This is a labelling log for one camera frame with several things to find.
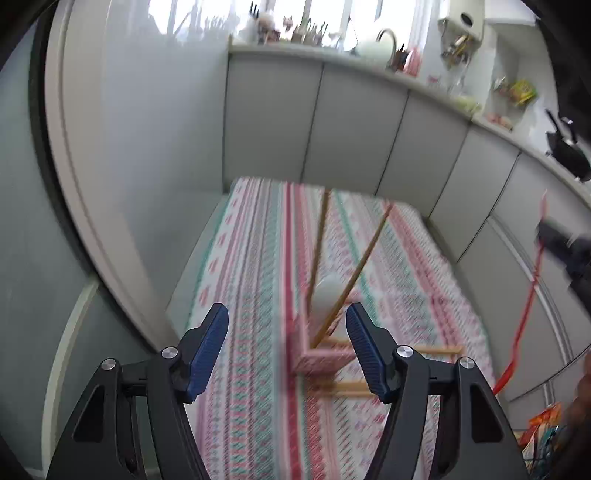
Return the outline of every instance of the pink box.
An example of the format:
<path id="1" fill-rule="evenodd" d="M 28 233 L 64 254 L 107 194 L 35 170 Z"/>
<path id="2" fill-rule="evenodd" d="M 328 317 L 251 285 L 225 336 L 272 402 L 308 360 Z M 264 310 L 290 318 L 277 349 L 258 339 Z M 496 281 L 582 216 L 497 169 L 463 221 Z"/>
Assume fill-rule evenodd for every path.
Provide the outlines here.
<path id="1" fill-rule="evenodd" d="M 310 347 L 309 322 L 305 315 L 298 315 L 291 335 L 293 371 L 299 374 L 335 374 L 355 360 L 353 347 Z"/>

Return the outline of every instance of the water heater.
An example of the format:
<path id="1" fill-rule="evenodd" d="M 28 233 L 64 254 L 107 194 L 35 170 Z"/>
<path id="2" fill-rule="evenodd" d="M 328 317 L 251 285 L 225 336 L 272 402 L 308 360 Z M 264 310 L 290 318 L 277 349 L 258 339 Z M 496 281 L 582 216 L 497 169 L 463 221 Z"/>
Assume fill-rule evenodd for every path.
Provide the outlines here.
<path id="1" fill-rule="evenodd" d="M 482 41 L 484 0 L 441 0 L 439 21 L 446 21 L 455 30 Z"/>

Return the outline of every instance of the blue gripper pad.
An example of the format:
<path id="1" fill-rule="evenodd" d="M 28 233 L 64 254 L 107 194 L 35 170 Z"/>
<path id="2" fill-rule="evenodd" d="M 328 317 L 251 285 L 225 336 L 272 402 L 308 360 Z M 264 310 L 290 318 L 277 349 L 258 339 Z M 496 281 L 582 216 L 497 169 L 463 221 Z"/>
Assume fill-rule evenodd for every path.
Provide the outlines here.
<path id="1" fill-rule="evenodd" d="M 374 325 L 360 303 L 347 309 L 346 325 L 370 391 L 389 403 L 392 389 L 387 382 L 387 365 L 398 345 L 387 330 Z"/>
<path id="2" fill-rule="evenodd" d="M 187 350 L 194 352 L 186 389 L 186 399 L 191 403 L 205 391 L 227 332 L 228 309 L 221 303 L 214 303 L 201 326 L 188 330 L 179 343 L 187 363 L 191 358 Z"/>

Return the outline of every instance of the patterned fabric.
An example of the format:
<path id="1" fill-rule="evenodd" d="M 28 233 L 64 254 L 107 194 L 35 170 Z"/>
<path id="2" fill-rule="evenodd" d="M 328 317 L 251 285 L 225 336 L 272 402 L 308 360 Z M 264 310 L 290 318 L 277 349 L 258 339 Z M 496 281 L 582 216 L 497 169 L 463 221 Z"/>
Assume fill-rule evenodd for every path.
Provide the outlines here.
<path id="1" fill-rule="evenodd" d="M 199 272 L 188 327 L 216 301 L 230 314 L 207 390 L 187 407 L 212 479 L 362 479 L 374 455 L 387 406 L 316 397 L 306 377 L 291 373 L 286 338 L 304 309 L 321 195 L 310 186 L 238 180 Z M 319 278 L 349 278 L 384 207 L 333 192 Z M 398 343 L 464 345 L 493 382 L 482 324 L 415 209 L 394 206 L 354 295 Z M 363 378 L 357 360 L 337 378 Z M 416 478 L 428 476 L 438 407 L 431 397 Z"/>

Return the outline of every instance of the floor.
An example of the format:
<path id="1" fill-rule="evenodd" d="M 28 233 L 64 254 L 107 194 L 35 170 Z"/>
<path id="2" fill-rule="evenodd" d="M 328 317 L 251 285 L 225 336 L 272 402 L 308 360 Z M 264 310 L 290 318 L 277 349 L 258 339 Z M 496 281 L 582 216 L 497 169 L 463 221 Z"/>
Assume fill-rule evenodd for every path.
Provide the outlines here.
<path id="1" fill-rule="evenodd" d="M 187 330 L 199 268 L 201 267 L 204 255 L 207 253 L 209 243 L 216 233 L 216 228 L 220 217 L 223 215 L 227 200 L 228 195 L 224 195 L 207 221 L 174 289 L 173 296 L 168 303 L 166 314 L 179 337 L 182 337 Z"/>

